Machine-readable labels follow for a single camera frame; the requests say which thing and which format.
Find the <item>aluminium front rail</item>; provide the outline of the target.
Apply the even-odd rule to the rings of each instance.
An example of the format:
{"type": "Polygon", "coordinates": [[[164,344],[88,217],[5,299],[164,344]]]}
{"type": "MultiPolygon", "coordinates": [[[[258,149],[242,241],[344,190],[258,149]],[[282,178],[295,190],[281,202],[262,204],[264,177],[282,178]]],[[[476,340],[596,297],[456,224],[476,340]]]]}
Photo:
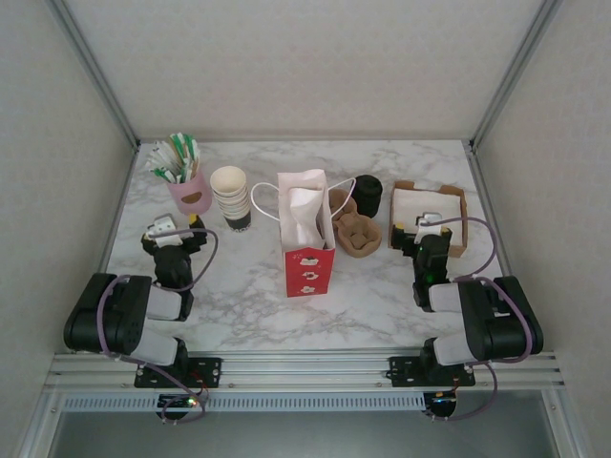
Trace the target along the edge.
{"type": "MultiPolygon", "coordinates": [[[[197,352],[221,359],[220,392],[388,391],[389,358],[409,349],[197,352]]],[[[494,364],[501,390],[563,389],[554,353],[543,352],[518,364],[494,364]]],[[[129,390],[137,367],[94,354],[54,356],[44,381],[46,391],[129,390]]]]}

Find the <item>white paper napkin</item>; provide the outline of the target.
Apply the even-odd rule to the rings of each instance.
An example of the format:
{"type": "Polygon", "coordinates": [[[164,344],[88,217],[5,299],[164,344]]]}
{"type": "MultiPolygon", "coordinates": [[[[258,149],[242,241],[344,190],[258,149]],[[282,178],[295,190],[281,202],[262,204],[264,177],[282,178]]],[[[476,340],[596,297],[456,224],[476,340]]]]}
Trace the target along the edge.
{"type": "Polygon", "coordinates": [[[323,248],[325,243],[317,222],[323,202],[323,191],[291,188],[288,198],[288,245],[294,249],[323,248]]]}

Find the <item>stack of white napkins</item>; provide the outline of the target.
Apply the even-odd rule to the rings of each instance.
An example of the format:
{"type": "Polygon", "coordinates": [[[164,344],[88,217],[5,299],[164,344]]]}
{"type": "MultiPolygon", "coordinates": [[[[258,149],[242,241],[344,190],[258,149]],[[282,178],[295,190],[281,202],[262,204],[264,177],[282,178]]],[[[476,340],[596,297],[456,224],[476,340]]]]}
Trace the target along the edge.
{"type": "Polygon", "coordinates": [[[395,188],[391,213],[393,225],[399,225],[408,234],[416,234],[416,219],[424,213],[438,213],[442,219],[460,218],[461,197],[395,188]]]}

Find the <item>brown pulp cup carrier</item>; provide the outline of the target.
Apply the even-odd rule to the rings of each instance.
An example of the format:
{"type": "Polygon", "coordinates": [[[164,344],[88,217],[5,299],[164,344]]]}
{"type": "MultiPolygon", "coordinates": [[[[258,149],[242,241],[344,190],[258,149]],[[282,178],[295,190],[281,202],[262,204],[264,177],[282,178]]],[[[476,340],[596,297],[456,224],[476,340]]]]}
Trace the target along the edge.
{"type": "Polygon", "coordinates": [[[353,258],[365,258],[381,245],[381,229],[367,216],[343,214],[333,225],[337,243],[353,258]]]}
{"type": "Polygon", "coordinates": [[[357,204],[349,191],[334,188],[328,191],[328,195],[333,221],[338,221],[345,214],[357,214],[357,204]]]}

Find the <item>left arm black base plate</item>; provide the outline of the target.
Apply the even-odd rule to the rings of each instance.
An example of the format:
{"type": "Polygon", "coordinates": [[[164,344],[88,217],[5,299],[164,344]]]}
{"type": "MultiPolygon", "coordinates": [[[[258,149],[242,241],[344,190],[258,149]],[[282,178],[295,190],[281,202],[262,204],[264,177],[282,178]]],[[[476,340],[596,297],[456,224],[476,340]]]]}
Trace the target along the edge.
{"type": "MultiPolygon", "coordinates": [[[[221,358],[188,358],[185,363],[162,366],[165,372],[173,376],[190,389],[204,387],[217,388],[221,377],[221,358]]],[[[137,371],[134,385],[136,388],[174,388],[177,385],[155,370],[144,367],[137,371]]]]}

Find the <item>aluminium frame post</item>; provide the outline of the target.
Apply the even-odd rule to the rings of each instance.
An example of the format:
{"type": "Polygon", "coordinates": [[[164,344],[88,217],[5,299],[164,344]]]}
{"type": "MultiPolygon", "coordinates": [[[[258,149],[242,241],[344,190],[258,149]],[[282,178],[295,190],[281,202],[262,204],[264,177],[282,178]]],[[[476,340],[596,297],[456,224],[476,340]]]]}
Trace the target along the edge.
{"type": "Polygon", "coordinates": [[[509,65],[497,86],[493,97],[483,116],[478,122],[474,134],[469,140],[472,153],[475,155],[486,136],[493,129],[498,117],[513,93],[519,79],[525,72],[531,58],[537,50],[543,36],[550,27],[556,13],[564,0],[541,0],[537,11],[524,33],[509,65]]]}
{"type": "Polygon", "coordinates": [[[109,111],[115,125],[125,137],[132,152],[136,154],[139,150],[141,141],[121,107],[115,91],[109,84],[67,0],[43,0],[43,2],[47,5],[58,26],[65,34],[81,67],[88,75],[94,89],[109,111]]]}

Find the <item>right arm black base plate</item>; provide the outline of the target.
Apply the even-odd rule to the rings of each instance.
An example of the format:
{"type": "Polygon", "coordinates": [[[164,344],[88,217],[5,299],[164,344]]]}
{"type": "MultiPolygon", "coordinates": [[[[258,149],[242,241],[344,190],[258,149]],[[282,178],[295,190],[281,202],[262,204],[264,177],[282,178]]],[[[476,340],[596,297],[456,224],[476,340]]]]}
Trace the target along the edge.
{"type": "Polygon", "coordinates": [[[393,387],[474,386],[475,378],[465,365],[441,365],[436,360],[425,362],[420,357],[390,357],[386,378],[393,387]]]}

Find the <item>stack of paper cups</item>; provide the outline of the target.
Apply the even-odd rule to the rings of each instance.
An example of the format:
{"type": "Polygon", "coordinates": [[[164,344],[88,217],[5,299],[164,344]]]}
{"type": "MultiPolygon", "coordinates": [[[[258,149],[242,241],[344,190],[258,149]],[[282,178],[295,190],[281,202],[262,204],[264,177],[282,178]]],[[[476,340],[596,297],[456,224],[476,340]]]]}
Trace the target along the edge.
{"type": "Polygon", "coordinates": [[[210,177],[210,186],[221,213],[234,232],[251,225],[251,206],[245,172],[235,166],[224,166],[210,177]]]}

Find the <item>pink holder cup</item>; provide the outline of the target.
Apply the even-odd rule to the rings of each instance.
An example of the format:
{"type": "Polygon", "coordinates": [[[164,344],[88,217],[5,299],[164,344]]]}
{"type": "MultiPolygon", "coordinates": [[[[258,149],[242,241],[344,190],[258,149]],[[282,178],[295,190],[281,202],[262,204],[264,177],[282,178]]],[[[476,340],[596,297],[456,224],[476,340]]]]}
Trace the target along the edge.
{"type": "Polygon", "coordinates": [[[167,183],[166,187],[179,212],[186,216],[201,216],[212,205],[212,191],[202,170],[198,170],[188,182],[167,183]]]}

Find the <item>red white paper gift bag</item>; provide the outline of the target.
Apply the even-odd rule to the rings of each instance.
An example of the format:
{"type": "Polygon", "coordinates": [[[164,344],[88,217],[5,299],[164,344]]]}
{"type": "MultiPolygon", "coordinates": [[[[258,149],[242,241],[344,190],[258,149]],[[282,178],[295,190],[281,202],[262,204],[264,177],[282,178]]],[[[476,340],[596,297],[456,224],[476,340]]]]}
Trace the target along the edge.
{"type": "Polygon", "coordinates": [[[346,183],[354,186],[356,179],[350,177],[330,186],[324,170],[310,169],[304,172],[279,173],[277,181],[276,185],[268,182],[255,184],[250,191],[250,200],[260,214],[279,224],[286,295],[289,298],[324,295],[329,288],[336,252],[328,191],[346,183]],[[262,186],[270,187],[277,193],[278,211],[276,215],[268,213],[257,203],[255,193],[262,186]],[[317,218],[318,228],[325,243],[323,248],[294,249],[288,245],[288,192],[291,188],[321,189],[323,191],[323,202],[317,218]]]}

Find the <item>brown cardboard napkin tray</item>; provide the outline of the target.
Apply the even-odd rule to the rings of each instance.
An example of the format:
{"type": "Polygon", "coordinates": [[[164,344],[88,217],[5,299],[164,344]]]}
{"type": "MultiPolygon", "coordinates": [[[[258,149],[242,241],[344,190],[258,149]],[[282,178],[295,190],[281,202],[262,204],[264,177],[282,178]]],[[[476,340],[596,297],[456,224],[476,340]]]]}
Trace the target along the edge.
{"type": "Polygon", "coordinates": [[[392,194],[395,188],[403,189],[403,190],[418,190],[418,191],[433,191],[440,194],[445,195],[455,195],[461,197],[461,212],[462,216],[457,218],[457,221],[444,223],[443,226],[451,229],[453,231],[452,242],[450,246],[449,255],[452,258],[460,258],[462,254],[466,251],[468,244],[468,228],[467,222],[463,221],[463,217],[467,217],[467,202],[465,198],[465,193],[461,188],[452,186],[452,185],[441,185],[438,189],[435,190],[426,190],[424,188],[419,188],[415,185],[413,181],[409,180],[397,180],[393,183],[392,191],[390,193],[390,234],[389,234],[389,247],[393,249],[393,224],[391,220],[392,216],[392,194]]]}

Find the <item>stack of black lids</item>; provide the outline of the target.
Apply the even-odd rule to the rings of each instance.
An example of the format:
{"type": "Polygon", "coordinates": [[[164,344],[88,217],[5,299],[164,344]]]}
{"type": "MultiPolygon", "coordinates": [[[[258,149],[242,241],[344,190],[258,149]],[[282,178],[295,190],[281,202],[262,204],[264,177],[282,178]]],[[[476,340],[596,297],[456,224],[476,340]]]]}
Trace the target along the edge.
{"type": "Polygon", "coordinates": [[[361,175],[356,178],[352,198],[357,204],[357,211],[373,219],[379,209],[383,185],[381,181],[371,175],[361,175]]]}

